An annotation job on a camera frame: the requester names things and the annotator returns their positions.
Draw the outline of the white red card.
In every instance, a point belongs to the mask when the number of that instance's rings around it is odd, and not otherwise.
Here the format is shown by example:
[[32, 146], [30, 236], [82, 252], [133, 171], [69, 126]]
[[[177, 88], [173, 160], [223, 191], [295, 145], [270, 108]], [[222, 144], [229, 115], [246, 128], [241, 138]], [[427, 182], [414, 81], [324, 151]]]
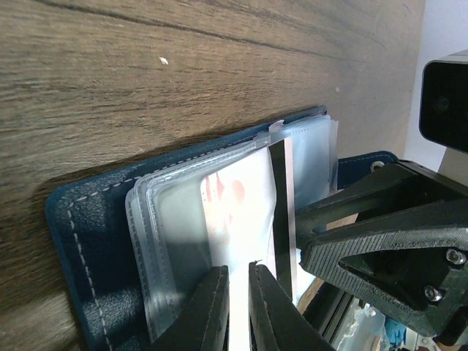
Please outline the white red card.
[[273, 221], [293, 233], [293, 143], [290, 138], [208, 174], [200, 184], [214, 265], [229, 271], [229, 350], [250, 350], [249, 264], [275, 268]]

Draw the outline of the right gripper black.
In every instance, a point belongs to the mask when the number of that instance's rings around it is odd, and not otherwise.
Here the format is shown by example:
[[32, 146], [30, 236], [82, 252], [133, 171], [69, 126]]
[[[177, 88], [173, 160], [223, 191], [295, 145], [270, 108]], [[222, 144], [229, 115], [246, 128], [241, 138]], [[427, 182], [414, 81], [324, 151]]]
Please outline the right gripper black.
[[[367, 211], [334, 230], [318, 227]], [[467, 343], [467, 187], [390, 163], [295, 212], [305, 271], [444, 345]]]

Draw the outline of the blue card holder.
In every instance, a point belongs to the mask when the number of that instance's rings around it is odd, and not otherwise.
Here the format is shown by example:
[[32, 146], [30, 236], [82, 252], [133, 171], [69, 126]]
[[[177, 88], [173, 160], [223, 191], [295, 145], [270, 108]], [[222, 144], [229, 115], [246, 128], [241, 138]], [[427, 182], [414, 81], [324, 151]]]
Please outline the blue card holder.
[[335, 153], [338, 124], [316, 107], [62, 186], [47, 221], [90, 350], [146, 350], [214, 266], [200, 193], [210, 173], [276, 141], [292, 141], [293, 232], [273, 221], [275, 268], [296, 295], [295, 211], [394, 162]]

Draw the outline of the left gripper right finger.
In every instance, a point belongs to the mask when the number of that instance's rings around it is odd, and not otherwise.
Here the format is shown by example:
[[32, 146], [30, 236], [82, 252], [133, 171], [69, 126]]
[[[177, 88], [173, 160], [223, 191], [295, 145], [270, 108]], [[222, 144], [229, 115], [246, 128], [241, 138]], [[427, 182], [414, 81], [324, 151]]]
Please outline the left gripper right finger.
[[332, 350], [302, 317], [268, 267], [249, 264], [249, 322], [252, 350]]

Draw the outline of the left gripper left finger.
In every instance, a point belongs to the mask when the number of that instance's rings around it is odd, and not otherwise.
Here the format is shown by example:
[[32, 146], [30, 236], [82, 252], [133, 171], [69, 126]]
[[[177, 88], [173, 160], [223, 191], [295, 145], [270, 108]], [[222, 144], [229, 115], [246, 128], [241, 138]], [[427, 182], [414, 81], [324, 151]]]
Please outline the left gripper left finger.
[[175, 322], [149, 349], [227, 350], [229, 305], [228, 267], [213, 267]]

